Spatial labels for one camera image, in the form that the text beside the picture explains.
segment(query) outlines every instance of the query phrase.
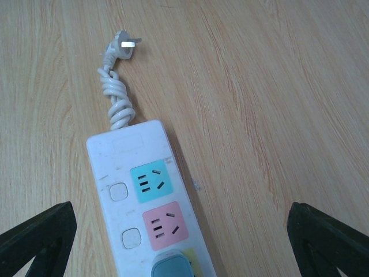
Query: small debris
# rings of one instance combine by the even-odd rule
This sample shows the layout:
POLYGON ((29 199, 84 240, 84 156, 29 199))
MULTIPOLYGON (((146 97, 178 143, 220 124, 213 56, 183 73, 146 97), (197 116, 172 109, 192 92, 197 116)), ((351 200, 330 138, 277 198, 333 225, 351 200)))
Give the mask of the small debris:
POLYGON ((195 180, 193 180, 193 179, 191 179, 191 181, 192 181, 192 185, 194 186, 195 190, 196 191, 199 191, 200 190, 200 186, 198 185, 198 183, 195 180))

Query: pink outlet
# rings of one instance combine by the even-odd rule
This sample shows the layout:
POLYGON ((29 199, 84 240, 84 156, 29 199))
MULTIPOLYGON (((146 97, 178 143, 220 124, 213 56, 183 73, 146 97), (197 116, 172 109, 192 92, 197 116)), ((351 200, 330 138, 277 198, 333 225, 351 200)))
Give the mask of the pink outlet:
POLYGON ((154 251, 189 237, 189 231, 177 202, 144 212, 143 217, 154 251))

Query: coiled cord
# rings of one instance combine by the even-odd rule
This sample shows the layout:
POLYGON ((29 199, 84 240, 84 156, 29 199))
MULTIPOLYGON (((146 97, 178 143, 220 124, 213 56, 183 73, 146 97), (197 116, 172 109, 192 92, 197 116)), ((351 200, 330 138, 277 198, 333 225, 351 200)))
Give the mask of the coiled cord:
POLYGON ((117 130, 127 127, 128 123, 134 118, 135 111, 132 103, 127 96, 127 89, 123 82, 119 81, 118 74, 110 69, 109 65, 99 68, 100 82, 103 83, 103 94, 110 98, 112 107, 109 109, 110 130, 117 130))

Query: plug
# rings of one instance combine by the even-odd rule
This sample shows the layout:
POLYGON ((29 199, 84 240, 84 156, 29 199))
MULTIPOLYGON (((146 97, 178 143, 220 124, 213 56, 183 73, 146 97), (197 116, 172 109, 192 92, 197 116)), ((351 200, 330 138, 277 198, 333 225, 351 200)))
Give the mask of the plug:
POLYGON ((151 269, 151 277, 194 277, 191 263, 177 249, 169 250, 156 256, 151 269))
POLYGON ((103 66, 112 69, 116 59, 130 59, 135 44, 141 41, 142 39, 131 39, 125 31, 117 32, 114 40, 105 49, 103 66))

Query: wood grain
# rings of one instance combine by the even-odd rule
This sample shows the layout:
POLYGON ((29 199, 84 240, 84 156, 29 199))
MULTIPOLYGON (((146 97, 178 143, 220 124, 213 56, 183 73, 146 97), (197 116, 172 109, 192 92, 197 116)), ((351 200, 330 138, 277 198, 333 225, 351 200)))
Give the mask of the wood grain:
POLYGON ((117 66, 135 123, 164 122, 218 275, 298 276, 293 201, 369 234, 368 17, 365 0, 1 0, 0 233, 70 200, 66 276, 116 275, 85 142, 110 127, 96 69, 125 29, 143 38, 117 66))

